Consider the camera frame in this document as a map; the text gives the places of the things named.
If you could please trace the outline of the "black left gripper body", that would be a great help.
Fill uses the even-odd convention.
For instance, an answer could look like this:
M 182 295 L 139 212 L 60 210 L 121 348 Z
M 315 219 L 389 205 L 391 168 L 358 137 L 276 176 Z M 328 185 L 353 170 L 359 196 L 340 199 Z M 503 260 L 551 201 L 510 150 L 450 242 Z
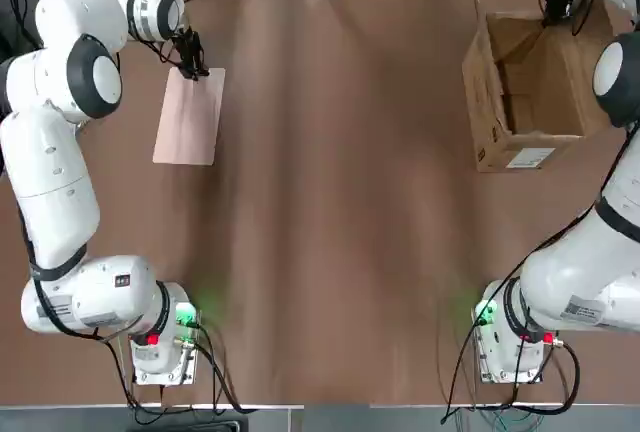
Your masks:
M 191 27 L 180 28 L 172 38 L 183 66 L 203 66 L 204 51 L 199 34 Z

